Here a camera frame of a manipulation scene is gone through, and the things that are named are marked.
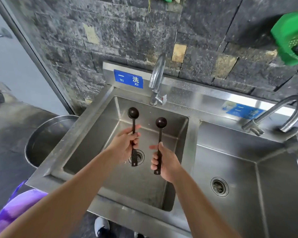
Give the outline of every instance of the gray floor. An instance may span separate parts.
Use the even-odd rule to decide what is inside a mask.
[[[24,147],[32,132],[55,115],[21,102],[5,103],[0,107],[0,210],[15,188],[35,171],[24,157]],[[28,190],[23,186],[19,192]],[[72,238],[96,237],[96,215],[87,212]],[[131,238],[133,231],[110,223],[117,238]]]

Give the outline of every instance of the blue sign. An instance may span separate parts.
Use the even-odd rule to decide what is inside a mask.
[[[222,110],[227,110],[227,109],[228,109],[228,106],[222,107]],[[244,118],[244,119],[254,119],[257,116],[259,116],[262,112],[264,112],[264,110],[237,103],[235,107],[233,107],[226,113],[240,118]]]
[[[115,80],[136,88],[144,88],[142,77],[114,69]]]

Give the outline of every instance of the curved faucet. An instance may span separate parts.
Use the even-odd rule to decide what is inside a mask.
[[[163,97],[159,96],[160,92],[160,84],[162,81],[163,70],[165,69],[166,65],[166,54],[162,53],[154,66],[154,69],[151,74],[149,88],[152,88],[152,95],[150,99],[150,104],[152,106],[156,106],[159,103],[164,105],[167,102],[167,95]]]
[[[283,106],[285,106],[289,103],[295,102],[295,101],[297,101],[297,106],[296,106],[296,109],[295,109],[294,113],[286,121],[286,123],[284,123],[283,126],[279,128],[282,132],[287,132],[298,121],[298,95],[292,95],[292,96],[289,96],[288,98],[285,98],[285,99],[281,100],[276,105],[271,107],[269,110],[264,112],[258,118],[252,119],[247,124],[243,125],[242,129],[245,130],[246,132],[252,131],[257,136],[261,136],[265,132],[260,127],[258,127],[260,122],[263,121],[264,119],[266,119],[267,117],[269,117],[272,113],[276,112],[281,107],[283,107]]]

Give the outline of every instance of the forearm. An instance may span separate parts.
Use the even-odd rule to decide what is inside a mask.
[[[240,238],[184,169],[179,171],[174,187],[194,238]]]
[[[116,161],[110,156],[110,151],[100,153],[71,180],[16,219],[0,238],[67,237],[114,169]]]

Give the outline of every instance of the drain strainer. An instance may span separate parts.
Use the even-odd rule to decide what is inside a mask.
[[[220,177],[215,177],[211,180],[211,188],[217,196],[225,197],[228,195],[228,185]]]
[[[136,149],[136,150],[137,150],[137,163],[139,165],[139,164],[142,164],[143,161],[145,160],[145,155],[141,150],[139,149]]]

